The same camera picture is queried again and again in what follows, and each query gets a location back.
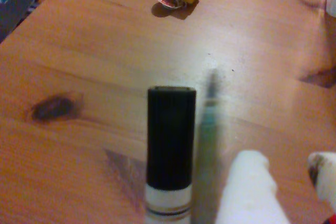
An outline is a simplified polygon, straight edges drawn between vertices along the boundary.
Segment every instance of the blurry pen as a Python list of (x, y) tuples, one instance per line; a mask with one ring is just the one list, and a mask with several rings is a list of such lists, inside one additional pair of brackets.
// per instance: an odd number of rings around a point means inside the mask
[(214, 70), (207, 86), (198, 132), (194, 169), (194, 214), (192, 223), (212, 224), (220, 198), (218, 168), (218, 74)]

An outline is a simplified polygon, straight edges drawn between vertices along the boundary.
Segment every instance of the wood knot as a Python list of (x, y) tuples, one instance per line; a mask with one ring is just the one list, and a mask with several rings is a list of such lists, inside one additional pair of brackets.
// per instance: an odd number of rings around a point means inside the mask
[(75, 92), (52, 95), (32, 106), (27, 119), (38, 123), (75, 119), (82, 108), (82, 97)]

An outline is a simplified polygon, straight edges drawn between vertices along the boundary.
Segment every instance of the wood grain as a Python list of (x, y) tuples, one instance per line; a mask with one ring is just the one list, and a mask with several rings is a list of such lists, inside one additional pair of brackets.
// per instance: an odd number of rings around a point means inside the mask
[[(302, 78), (336, 65), (336, 22), (323, 5), (199, 0), (160, 14), (155, 0), (44, 0), (0, 45), (0, 222), (142, 223), (146, 90), (194, 87), (199, 124), (217, 68), (218, 187), (235, 155), (255, 148), (291, 222), (322, 223), (331, 209), (307, 158), (336, 151), (336, 89)], [(78, 116), (26, 120), (68, 92), (82, 95)]]

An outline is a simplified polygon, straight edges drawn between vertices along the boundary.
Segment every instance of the black stripe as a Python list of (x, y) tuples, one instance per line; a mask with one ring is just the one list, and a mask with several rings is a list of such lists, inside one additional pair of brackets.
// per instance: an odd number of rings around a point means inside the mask
[(155, 210), (152, 210), (150, 208), (146, 208), (146, 210), (148, 212), (150, 212), (151, 214), (154, 214), (154, 215), (160, 215), (160, 216), (175, 216), (175, 215), (181, 215), (181, 214), (184, 214), (185, 212), (188, 212), (190, 210), (190, 207), (188, 208), (185, 208), (181, 211), (176, 211), (176, 212), (159, 212), (159, 211), (155, 211)]

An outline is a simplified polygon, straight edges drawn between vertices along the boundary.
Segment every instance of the black marker cap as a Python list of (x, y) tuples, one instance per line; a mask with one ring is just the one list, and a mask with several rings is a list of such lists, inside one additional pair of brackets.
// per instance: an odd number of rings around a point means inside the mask
[(192, 180), (196, 90), (148, 89), (147, 184), (180, 190)]

